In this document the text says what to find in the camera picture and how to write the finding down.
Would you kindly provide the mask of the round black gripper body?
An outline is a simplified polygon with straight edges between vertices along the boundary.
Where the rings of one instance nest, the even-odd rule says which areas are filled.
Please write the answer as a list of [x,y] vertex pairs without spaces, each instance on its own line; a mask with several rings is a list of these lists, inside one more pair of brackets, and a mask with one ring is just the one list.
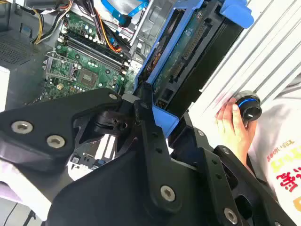
[[48,226],[216,226],[210,194],[194,169],[171,160],[159,177],[181,206],[166,212],[150,202],[145,167],[125,154],[65,187],[54,199]]

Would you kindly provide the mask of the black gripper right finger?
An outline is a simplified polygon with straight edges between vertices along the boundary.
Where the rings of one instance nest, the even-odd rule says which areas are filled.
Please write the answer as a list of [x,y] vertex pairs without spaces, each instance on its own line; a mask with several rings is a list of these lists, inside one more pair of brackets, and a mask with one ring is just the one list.
[[188,113],[168,138],[172,158],[195,167],[205,186],[213,225],[293,226],[271,193],[223,145],[212,148]]

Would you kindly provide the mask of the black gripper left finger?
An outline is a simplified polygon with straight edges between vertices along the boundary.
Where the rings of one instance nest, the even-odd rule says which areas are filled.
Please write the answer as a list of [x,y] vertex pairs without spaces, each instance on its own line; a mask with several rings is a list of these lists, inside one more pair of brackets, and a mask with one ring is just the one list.
[[79,180],[67,172],[73,152],[105,134],[117,137],[114,160],[139,155],[150,202],[166,212],[177,211],[181,205],[174,190],[159,177],[171,175],[171,158],[148,83],[126,98],[101,88],[2,112],[0,178],[33,211],[49,212],[57,195]]

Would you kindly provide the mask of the person's hand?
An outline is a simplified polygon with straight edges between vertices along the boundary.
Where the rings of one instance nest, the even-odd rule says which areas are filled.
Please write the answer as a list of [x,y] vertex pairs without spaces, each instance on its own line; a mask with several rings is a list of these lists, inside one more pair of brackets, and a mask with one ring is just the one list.
[[251,170],[247,165],[247,154],[255,135],[257,121],[251,121],[244,126],[235,98],[231,98],[222,106],[215,119],[223,145]]

